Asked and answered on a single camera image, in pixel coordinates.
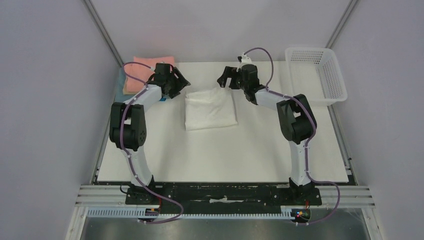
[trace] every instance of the white tabletop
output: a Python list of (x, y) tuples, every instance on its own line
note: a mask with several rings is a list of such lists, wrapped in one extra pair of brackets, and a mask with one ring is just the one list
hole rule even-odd
[[(258, 67), (260, 82), (265, 84), (271, 73), (270, 63), (254, 64)], [(292, 167), (290, 148), (281, 133), (277, 112), (248, 102), (242, 90), (232, 91), (238, 125), (185, 130), (185, 92), (216, 87), (216, 80), (224, 67), (237, 65), (237, 62), (177, 64), (191, 86), (174, 99), (155, 103), (145, 116), (147, 139), (144, 151), (155, 181), (288, 182)], [(270, 89), (291, 95), (286, 62), (277, 61), (274, 67)], [(312, 112), (317, 133), (310, 143), (311, 175), (316, 180), (347, 182), (329, 111), (327, 107), (312, 106)], [(130, 181), (130, 170), (125, 161), (120, 150), (108, 140), (97, 180)]]

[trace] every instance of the basket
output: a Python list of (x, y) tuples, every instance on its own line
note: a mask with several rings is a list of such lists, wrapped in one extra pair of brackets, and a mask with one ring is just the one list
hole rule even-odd
[(330, 106), (348, 98), (333, 50), (289, 47), (285, 50), (293, 94), (304, 94), (313, 106)]

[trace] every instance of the folded pink cloth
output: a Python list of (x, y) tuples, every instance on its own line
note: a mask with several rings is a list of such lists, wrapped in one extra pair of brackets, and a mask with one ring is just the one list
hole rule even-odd
[[(157, 58), (140, 58), (134, 57), (134, 62), (146, 64), (150, 67), (155, 67), (157, 63), (164, 62), (166, 64), (175, 65), (175, 60), (173, 56), (157, 57)], [(128, 64), (124, 67), (124, 70), (127, 74), (139, 78), (145, 82), (149, 77), (154, 73), (151, 69), (139, 65), (139, 64)], [(141, 81), (137, 81), (131, 77), (126, 77), (124, 85), (124, 94), (127, 93), (138, 93), (142, 90), (144, 84)]]

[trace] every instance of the white folded cloth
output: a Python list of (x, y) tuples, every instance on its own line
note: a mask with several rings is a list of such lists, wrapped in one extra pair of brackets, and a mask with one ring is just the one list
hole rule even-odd
[(216, 87), (185, 95), (185, 130), (236, 125), (233, 98), (228, 88)]

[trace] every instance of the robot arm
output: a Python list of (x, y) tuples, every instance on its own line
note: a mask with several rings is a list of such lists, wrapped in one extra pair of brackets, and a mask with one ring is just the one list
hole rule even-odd
[[(135, 95), (135, 100), (132, 98), (125, 102), (114, 102), (111, 107), (109, 138), (116, 144), (117, 148), (121, 149), (121, 123), (124, 109), (130, 104), (125, 120), (131, 119), (131, 123), (123, 126), (123, 145), (131, 155), (134, 172), (145, 185), (149, 185), (153, 179), (147, 165), (143, 146), (147, 136), (145, 112), (162, 97), (166, 96), (172, 99), (189, 85), (190, 83), (176, 67), (166, 63), (158, 63), (154, 74), (147, 82), (147, 86)], [(123, 149), (121, 151), (127, 158), (127, 153)], [(135, 176), (131, 176), (131, 183), (140, 186)]]
[[(249, 57), (243, 54), (238, 59), (240, 66), (225, 67), (224, 73), (217, 82), (223, 88), (227, 79), (230, 78), (229, 87), (233, 90), (243, 90), (249, 102), (278, 112), (281, 132), (290, 145), (290, 185), (301, 189), (313, 188), (311, 180), (306, 175), (305, 142), (313, 134), (313, 128), (306, 114), (294, 100), (267, 91), (265, 86), (259, 83), (258, 68), (252, 64)], [(299, 94), (295, 98), (305, 106), (316, 127), (317, 122), (306, 97)]]

